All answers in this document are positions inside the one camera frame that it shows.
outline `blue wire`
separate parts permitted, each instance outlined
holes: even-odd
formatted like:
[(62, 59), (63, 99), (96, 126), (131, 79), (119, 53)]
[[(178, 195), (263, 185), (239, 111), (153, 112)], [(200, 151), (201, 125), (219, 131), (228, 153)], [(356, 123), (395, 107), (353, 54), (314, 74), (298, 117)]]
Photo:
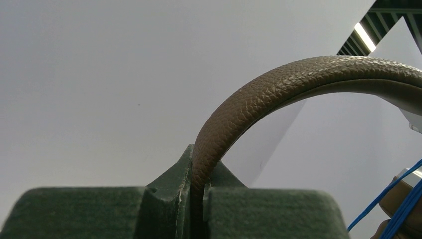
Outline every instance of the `blue wire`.
[(422, 180), (420, 180), (416, 186), (411, 190), (407, 195), (406, 199), (394, 213), (390, 222), (388, 222), (387, 227), (384, 229), (381, 234), (380, 239), (391, 239), (399, 230), (400, 226), (406, 220), (407, 216), (413, 210), (415, 205), (418, 203), (422, 197)]
[(375, 198), (374, 201), (372, 201), (371, 204), (349, 225), (347, 228), (348, 231), (350, 231), (362, 218), (364, 218), (380, 201), (382, 198), (385, 197), (385, 195), (394, 187), (396, 186), (403, 178), (411, 174), (413, 171), (417, 170), (422, 166), (422, 159), (419, 160), (412, 168), (410, 168), (406, 173), (404, 173), (400, 178), (398, 178), (396, 181), (394, 181), (392, 184), (390, 184), (388, 187), (386, 187), (380, 195), (378, 195), (377, 198)]

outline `green fabric-covered block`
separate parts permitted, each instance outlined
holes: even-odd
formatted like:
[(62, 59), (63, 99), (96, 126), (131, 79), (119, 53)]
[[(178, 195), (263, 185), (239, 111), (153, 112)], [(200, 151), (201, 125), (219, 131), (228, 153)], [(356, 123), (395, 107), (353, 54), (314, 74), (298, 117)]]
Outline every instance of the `green fabric-covered block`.
[(15, 204), (0, 239), (136, 238), (143, 187), (39, 188)]
[(334, 199), (319, 191), (211, 188), (211, 239), (349, 239)]

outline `dark green clamp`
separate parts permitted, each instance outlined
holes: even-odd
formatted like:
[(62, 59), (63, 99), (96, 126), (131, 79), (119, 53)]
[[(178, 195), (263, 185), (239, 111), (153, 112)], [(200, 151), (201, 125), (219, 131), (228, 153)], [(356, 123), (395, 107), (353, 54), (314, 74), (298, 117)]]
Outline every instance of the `dark green clamp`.
[[(192, 150), (146, 187), (29, 190), (0, 239), (188, 239)], [(211, 239), (349, 239), (330, 195), (248, 189), (223, 163), (206, 187), (204, 217)]]

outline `fluorescent light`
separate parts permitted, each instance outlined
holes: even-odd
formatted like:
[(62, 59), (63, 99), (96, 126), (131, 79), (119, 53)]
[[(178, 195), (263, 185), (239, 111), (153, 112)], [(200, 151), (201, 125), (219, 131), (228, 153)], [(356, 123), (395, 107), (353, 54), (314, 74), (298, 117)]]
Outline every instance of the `fluorescent light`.
[(365, 43), (366, 47), (373, 52), (375, 50), (375, 44), (372, 42), (371, 38), (368, 36), (360, 23), (355, 25), (355, 31), (359, 35), (360, 39), (362, 39), (363, 43)]

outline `brown handle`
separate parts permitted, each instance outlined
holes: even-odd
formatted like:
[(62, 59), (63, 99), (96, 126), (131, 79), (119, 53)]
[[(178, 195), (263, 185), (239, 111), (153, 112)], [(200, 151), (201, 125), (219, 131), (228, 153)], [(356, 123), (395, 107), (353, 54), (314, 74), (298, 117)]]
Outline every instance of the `brown handle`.
[(334, 92), (380, 96), (422, 116), (422, 71), (398, 62), (323, 56), (289, 63), (249, 82), (225, 100), (195, 141), (191, 222), (202, 224), (204, 185), (231, 146), (269, 113), (299, 100)]

